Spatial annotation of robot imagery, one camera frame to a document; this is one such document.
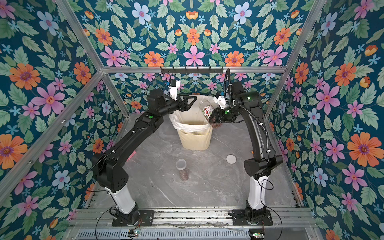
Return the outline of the clear jar with flower tea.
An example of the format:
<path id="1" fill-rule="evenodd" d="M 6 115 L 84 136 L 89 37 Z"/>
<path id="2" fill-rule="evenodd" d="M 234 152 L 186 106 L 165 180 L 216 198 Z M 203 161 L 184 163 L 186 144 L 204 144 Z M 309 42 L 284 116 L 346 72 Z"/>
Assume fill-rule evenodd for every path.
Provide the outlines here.
<path id="1" fill-rule="evenodd" d="M 202 103 L 200 109 L 206 120 L 209 121 L 215 108 L 211 104 Z"/>

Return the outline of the white jar lid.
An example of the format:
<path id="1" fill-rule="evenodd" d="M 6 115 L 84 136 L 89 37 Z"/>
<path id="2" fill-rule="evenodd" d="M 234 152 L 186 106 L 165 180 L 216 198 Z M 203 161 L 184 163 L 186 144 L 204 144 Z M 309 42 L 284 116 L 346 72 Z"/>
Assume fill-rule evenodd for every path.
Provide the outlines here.
<path id="1" fill-rule="evenodd" d="M 226 161 L 228 164 L 235 164 L 237 162 L 237 157 L 235 155 L 227 155 Z"/>

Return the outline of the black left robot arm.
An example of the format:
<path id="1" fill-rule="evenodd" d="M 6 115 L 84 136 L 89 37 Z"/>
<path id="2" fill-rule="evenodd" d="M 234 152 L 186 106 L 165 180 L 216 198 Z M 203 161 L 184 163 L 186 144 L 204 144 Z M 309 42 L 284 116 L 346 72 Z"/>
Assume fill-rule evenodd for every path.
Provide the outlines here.
<path id="1" fill-rule="evenodd" d="M 148 109 L 135 120 L 131 130 L 104 153 L 92 157 L 94 179 L 112 197 L 116 215 L 128 226 L 139 221 L 139 207 L 128 189 L 129 175 L 124 170 L 128 158 L 144 140 L 156 132 L 164 122 L 164 116 L 175 111 L 186 112 L 197 101 L 194 96 L 176 96 L 173 99 L 160 89 L 152 90 L 147 97 Z"/>

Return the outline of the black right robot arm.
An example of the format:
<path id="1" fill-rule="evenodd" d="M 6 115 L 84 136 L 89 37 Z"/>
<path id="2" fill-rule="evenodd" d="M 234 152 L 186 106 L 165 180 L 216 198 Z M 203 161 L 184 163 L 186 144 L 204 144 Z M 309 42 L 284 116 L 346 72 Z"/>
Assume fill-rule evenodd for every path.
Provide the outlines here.
<path id="1" fill-rule="evenodd" d="M 231 212 L 230 216 L 249 225 L 265 223 L 271 216 L 271 209 L 265 204 L 265 193 L 269 190 L 269 176 L 283 162 L 272 144 L 272 138 L 264 123 L 263 103 L 257 91 L 246 92 L 240 82 L 232 82 L 230 70 L 224 78 L 224 94 L 215 97 L 218 108 L 209 117 L 211 124 L 236 123 L 238 116 L 246 124 L 250 136 L 253 157 L 244 161 L 244 168 L 250 177 L 250 191 L 245 210 Z"/>

